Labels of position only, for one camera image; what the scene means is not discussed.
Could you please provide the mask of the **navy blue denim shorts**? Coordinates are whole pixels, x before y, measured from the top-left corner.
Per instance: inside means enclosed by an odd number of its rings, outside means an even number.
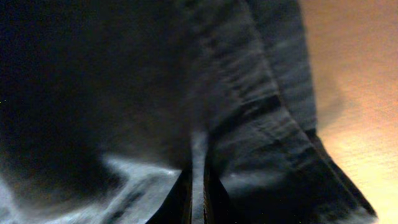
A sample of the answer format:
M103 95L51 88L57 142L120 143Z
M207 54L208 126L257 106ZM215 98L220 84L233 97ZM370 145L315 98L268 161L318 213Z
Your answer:
M2 1L1 222L374 223L317 136L298 1Z

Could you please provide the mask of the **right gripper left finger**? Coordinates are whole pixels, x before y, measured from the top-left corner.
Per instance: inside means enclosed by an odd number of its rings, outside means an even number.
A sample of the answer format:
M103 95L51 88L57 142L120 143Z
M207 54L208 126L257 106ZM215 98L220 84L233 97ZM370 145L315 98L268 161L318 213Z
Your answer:
M146 224L191 224L192 169L186 168L178 177L161 207Z

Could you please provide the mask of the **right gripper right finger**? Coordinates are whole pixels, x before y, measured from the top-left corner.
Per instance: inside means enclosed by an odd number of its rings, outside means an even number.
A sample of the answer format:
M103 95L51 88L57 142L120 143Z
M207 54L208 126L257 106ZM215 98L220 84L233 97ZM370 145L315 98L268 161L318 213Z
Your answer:
M205 165L205 182L209 209L208 223L245 224L246 219L231 202L219 175L209 162Z

